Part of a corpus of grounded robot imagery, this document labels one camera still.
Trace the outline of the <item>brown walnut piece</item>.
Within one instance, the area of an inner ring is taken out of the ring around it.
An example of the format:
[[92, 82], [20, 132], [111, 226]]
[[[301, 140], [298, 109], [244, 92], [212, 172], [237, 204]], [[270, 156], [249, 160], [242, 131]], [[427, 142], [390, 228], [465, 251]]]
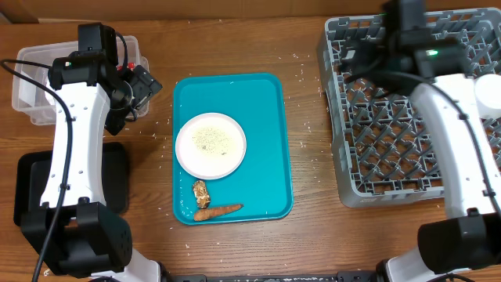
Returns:
[[203, 180], [197, 180], [193, 184], [192, 189], [197, 207], [200, 209], [208, 208], [211, 203], [211, 197], [208, 193], [206, 183]]

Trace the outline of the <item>white saucer bowl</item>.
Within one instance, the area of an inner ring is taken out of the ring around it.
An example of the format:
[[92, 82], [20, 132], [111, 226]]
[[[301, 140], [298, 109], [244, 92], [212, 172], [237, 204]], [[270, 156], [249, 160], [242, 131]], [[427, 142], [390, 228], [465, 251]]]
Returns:
[[480, 118], [498, 119], [501, 116], [501, 76], [486, 74], [474, 81], [474, 94]]

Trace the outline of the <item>red snack wrapper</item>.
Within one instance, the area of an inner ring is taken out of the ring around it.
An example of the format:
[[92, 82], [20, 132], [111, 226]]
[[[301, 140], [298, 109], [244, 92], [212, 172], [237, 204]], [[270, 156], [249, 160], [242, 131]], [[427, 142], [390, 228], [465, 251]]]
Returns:
[[[123, 66], [122, 66], [122, 65], [117, 66], [117, 69], [118, 69], [119, 71], [120, 71], [122, 68], [123, 68]], [[133, 71], [133, 70], [134, 70], [134, 68], [135, 68], [135, 64], [134, 64], [134, 63], [128, 63], [127, 68], [128, 68], [129, 70]]]

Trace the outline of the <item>large white plate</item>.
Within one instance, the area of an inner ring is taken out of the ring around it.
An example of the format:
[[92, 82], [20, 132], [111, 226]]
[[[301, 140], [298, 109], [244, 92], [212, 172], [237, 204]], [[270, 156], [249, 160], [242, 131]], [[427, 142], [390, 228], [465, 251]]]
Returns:
[[247, 138], [230, 116], [199, 114], [188, 120], [175, 140], [175, 156], [190, 175], [215, 180], [232, 174], [243, 162]]

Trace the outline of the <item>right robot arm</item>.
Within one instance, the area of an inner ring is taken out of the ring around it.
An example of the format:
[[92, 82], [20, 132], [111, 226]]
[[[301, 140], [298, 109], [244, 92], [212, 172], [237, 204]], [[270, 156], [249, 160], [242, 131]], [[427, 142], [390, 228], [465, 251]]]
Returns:
[[408, 96], [431, 136], [445, 189], [446, 219], [422, 225], [416, 247], [383, 261], [386, 281], [441, 281], [500, 262], [500, 173], [468, 78], [467, 54], [453, 39], [411, 45], [350, 41], [341, 69], [350, 80]]

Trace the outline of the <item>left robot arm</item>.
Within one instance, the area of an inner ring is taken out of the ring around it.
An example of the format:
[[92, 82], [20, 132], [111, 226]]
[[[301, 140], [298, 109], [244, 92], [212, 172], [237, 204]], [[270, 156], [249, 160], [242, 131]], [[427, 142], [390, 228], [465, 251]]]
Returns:
[[23, 235], [57, 276], [95, 281], [166, 281], [159, 262], [132, 246], [128, 223], [106, 205], [103, 134], [116, 135], [162, 86], [141, 65], [119, 67], [102, 52], [57, 58], [49, 84], [56, 105], [51, 167], [39, 206], [21, 217]]

